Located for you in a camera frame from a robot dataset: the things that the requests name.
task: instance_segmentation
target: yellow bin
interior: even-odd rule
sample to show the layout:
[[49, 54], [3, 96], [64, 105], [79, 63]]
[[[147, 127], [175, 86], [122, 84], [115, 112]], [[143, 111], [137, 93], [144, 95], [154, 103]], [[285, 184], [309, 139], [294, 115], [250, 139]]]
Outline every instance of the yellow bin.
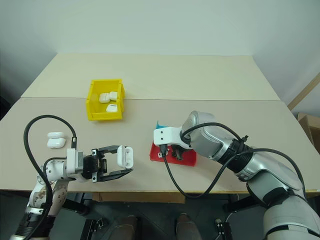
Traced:
[[[100, 103], [99, 96], [103, 93], [117, 92], [116, 101]], [[122, 119], [124, 111], [125, 89], [122, 79], [98, 79], [92, 80], [88, 97], [85, 101], [86, 113], [90, 121]], [[117, 105], [117, 112], [106, 112], [109, 104]]]

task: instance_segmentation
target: floor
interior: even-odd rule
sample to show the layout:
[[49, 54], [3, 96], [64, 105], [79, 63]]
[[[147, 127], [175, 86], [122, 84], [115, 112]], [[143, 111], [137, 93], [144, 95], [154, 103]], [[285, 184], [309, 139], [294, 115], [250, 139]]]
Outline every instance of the floor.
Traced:
[[[15, 232], [24, 214], [27, 198], [2, 192], [0, 195], [0, 239], [9, 239]], [[175, 203], [125, 203], [92, 202], [88, 219], [105, 218], [109, 225], [97, 231], [92, 240], [107, 240], [117, 219], [135, 215], [141, 219], [142, 240], [174, 240], [175, 219], [180, 213], [188, 213], [198, 226], [203, 240], [214, 240], [217, 236], [215, 220], [224, 220], [228, 213], [223, 205], [228, 202], [228, 195], [211, 195], [205, 199], [188, 199], [185, 204]], [[234, 213], [229, 218], [234, 240], [263, 239], [264, 209], [255, 207]], [[50, 233], [52, 240], [79, 240], [85, 217], [78, 213], [62, 209], [57, 216]]]

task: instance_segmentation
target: black connector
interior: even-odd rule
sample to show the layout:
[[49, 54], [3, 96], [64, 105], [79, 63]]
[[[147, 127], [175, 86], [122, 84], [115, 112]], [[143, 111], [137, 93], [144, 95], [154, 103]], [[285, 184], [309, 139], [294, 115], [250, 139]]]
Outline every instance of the black connector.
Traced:
[[160, 153], [162, 154], [162, 156], [166, 156], [167, 150], [168, 150], [168, 144], [161, 144], [159, 146], [159, 148], [160, 148]]
[[[238, 141], [236, 139], [233, 139], [231, 144], [229, 145], [228, 149], [225, 151], [225, 153], [222, 155], [220, 159], [218, 159], [218, 163], [225, 164], [226, 161], [228, 161], [232, 156], [242, 153], [244, 151], [249, 151], [252, 148], [244, 144], [246, 138], [243, 137], [241, 141]], [[227, 168], [233, 171], [234, 173], [240, 172], [244, 167], [249, 163], [253, 156], [253, 153], [243, 154], [243, 155], [237, 155], [233, 161], [231, 161]]]
[[77, 137], [76, 136], [73, 136], [71, 139], [71, 148], [77, 149]]

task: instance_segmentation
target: table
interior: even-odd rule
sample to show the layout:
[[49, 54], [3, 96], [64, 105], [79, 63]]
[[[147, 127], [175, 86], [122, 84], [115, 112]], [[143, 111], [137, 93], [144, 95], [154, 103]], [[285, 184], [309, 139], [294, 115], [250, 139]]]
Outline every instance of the table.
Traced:
[[126, 99], [279, 101], [251, 56], [65, 53], [22, 98], [86, 98], [92, 79], [122, 79]]
[[[230, 126], [240, 136], [249, 135], [247, 144], [274, 148], [291, 156], [299, 166], [309, 192], [320, 189], [320, 156], [310, 144], [299, 123], [281, 101], [212, 101], [212, 100], [139, 100], [126, 99], [123, 120], [95, 122], [86, 118], [85, 99], [81, 98], [21, 98], [0, 121], [0, 189], [32, 190], [36, 171], [30, 164], [23, 147], [26, 124], [42, 114], [63, 117], [75, 129], [78, 149], [89, 154], [91, 149], [109, 145], [126, 145], [134, 150], [134, 171], [126, 177], [109, 182], [71, 182], [74, 192], [166, 192], [176, 191], [165, 164], [149, 160], [153, 130], [160, 124], [180, 126], [192, 110], [207, 111]], [[165, 106], [168, 113], [163, 114]], [[47, 133], [63, 131], [67, 143], [61, 149], [48, 149]], [[30, 130], [30, 147], [38, 164], [49, 157], [64, 157], [70, 145], [71, 133], [54, 119], [43, 119]], [[221, 165], [199, 157], [196, 167], [171, 164], [172, 172], [187, 192], [202, 192], [212, 181]], [[108, 170], [117, 168], [115, 156], [108, 158]], [[230, 170], [226, 170], [212, 190], [215, 193], [243, 193], [246, 186]]]
[[[201, 73], [201, 77], [194, 80], [196, 73]], [[126, 90], [123, 120], [88, 121], [85, 101], [89, 84], [91, 79], [101, 78], [123, 78]], [[109, 145], [126, 145], [134, 150], [134, 171], [130, 174], [110, 182], [74, 181], [69, 184], [69, 191], [130, 193], [130, 196], [133, 192], [154, 193], [155, 201], [168, 196], [170, 202], [172, 194], [181, 195], [165, 164], [149, 160], [153, 129], [157, 121], [181, 126], [193, 110], [212, 113], [240, 136], [249, 135], [250, 146], [286, 153], [299, 166], [307, 192], [320, 191], [316, 174], [320, 168], [319, 154], [252, 57], [125, 54], [58, 54], [49, 63], [0, 121], [0, 189], [33, 189], [36, 171], [23, 147], [23, 131], [34, 117], [53, 114], [71, 123], [77, 133], [78, 149], [87, 154], [92, 148]], [[66, 146], [48, 149], [47, 133], [56, 131], [68, 134]], [[68, 128], [54, 119], [37, 122], [29, 135], [38, 164], [50, 157], [65, 156], [70, 145]], [[118, 169], [115, 156], [107, 159], [109, 172]], [[278, 159], [291, 167], [285, 159]], [[199, 157], [196, 167], [174, 164], [170, 167], [182, 189], [199, 193], [208, 187], [221, 165]], [[246, 193], [247, 189], [226, 169], [211, 192]]]

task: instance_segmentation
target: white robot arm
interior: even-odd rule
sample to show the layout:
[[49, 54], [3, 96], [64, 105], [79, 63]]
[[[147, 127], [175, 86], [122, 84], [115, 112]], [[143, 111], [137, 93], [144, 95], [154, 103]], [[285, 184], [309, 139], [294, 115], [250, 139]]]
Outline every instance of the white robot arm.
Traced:
[[[65, 123], [73, 137], [66, 157], [52, 157], [39, 167], [29, 147], [28, 133], [31, 125], [43, 118], [53, 118]], [[95, 148], [91, 150], [90, 155], [84, 156], [82, 151], [76, 150], [77, 137], [72, 126], [54, 115], [42, 115], [30, 121], [25, 128], [23, 140], [25, 150], [38, 174], [25, 214], [10, 240], [48, 240], [55, 218], [66, 200], [70, 181], [85, 182], [91, 179], [93, 183], [105, 182], [121, 178], [133, 170], [131, 147], [112, 145]], [[117, 164], [124, 169], [107, 174], [107, 153], [117, 154]]]
[[[263, 151], [270, 152], [271, 149], [252, 149], [231, 129], [224, 126], [236, 138], [221, 129], [220, 123], [206, 125], [214, 122], [212, 114], [193, 111], [182, 127], [154, 130], [153, 142], [164, 151], [167, 145], [176, 145], [186, 150], [193, 149], [199, 155], [223, 165], [227, 164], [226, 167], [239, 180], [246, 182], [249, 193], [267, 208], [263, 219], [266, 239], [319, 240], [320, 218], [306, 200], [298, 167], [295, 166], [295, 169], [299, 176]], [[276, 150], [272, 152], [289, 158]]]

